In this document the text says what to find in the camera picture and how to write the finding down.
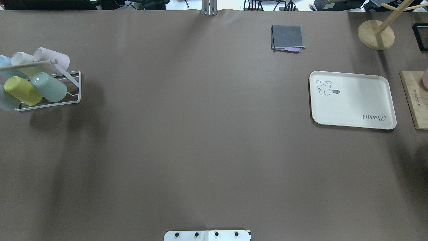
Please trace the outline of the cream rabbit tray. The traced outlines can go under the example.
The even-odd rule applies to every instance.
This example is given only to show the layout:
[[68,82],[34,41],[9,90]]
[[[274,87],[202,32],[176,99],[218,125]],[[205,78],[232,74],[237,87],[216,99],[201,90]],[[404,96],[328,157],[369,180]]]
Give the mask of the cream rabbit tray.
[[387,79],[314,71],[309,75],[312,119],[320,125],[391,130],[397,120]]

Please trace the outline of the green plastic cup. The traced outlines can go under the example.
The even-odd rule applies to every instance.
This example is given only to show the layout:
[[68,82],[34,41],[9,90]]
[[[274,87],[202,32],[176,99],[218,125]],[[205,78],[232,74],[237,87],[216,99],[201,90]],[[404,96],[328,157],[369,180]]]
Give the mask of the green plastic cup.
[[35,74],[31,78],[31,84],[47,101],[52,103],[64,99],[68,92],[65,84],[48,73]]

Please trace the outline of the pink plastic cup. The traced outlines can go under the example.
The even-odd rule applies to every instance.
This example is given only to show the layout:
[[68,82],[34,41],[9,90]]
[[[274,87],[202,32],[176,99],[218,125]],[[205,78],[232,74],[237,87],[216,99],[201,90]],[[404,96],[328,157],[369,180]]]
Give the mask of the pink plastic cup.
[[63,70],[68,70],[70,65],[70,57],[66,54],[44,47],[37,48],[33,54],[34,62],[48,61],[49,59],[56,59],[58,65],[62,67]]

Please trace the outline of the yellow plastic cup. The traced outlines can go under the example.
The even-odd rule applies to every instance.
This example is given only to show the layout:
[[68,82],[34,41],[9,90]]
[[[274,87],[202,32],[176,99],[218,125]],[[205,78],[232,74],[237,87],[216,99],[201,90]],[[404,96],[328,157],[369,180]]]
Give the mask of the yellow plastic cup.
[[30,81],[18,76],[7,79],[4,90],[28,106],[37,105],[43,99],[41,93],[32,86]]

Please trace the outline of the white plastic cup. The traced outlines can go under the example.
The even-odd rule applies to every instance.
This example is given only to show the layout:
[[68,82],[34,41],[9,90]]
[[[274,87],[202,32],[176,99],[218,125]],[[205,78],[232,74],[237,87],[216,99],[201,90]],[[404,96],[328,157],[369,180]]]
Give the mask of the white plastic cup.
[[[33,56],[25,52],[17,52],[11,58],[12,65],[30,64],[33,63]],[[43,67],[25,67],[20,69],[21,72],[29,77],[36,75],[37,73],[45,73],[46,70]]]

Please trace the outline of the grey folded cloth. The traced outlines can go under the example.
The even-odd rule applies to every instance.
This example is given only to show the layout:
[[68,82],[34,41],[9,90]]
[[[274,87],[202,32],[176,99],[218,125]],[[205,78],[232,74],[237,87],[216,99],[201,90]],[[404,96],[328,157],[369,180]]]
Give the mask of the grey folded cloth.
[[277,51],[301,52],[306,48],[300,25],[272,25],[271,48]]

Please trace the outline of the wooden mug tree stand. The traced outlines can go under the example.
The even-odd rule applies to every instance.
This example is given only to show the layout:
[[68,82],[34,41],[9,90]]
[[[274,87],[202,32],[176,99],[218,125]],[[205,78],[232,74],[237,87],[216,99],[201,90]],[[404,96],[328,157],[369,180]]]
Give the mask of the wooden mug tree stand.
[[404,0],[398,7],[382,3],[381,6],[391,10],[392,13],[383,22],[379,20],[367,20],[362,23],[357,31],[360,41],[373,50],[383,51],[389,49],[395,41],[395,34],[390,24],[404,11],[428,6],[426,3],[411,7],[411,3],[413,3],[412,0]]

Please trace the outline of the wooden cutting board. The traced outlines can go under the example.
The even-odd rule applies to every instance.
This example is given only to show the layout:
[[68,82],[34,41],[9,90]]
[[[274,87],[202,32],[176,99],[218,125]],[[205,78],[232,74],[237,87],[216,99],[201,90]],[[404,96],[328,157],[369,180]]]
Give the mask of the wooden cutting board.
[[428,129],[428,92],[422,82],[423,74],[424,71],[400,72],[413,125],[419,130]]

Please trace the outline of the aluminium frame post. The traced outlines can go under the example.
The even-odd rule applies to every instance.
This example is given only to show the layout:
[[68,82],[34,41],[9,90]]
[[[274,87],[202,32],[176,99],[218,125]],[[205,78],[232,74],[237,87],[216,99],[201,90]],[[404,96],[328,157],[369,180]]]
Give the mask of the aluminium frame post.
[[201,14],[203,16],[216,16],[218,14],[217,0],[202,0]]

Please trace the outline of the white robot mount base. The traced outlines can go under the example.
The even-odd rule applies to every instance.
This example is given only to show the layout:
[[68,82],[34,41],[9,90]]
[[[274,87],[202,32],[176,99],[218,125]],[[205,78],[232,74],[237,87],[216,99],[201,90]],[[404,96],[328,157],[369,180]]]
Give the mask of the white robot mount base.
[[164,241],[252,241],[247,230],[181,230],[167,231]]

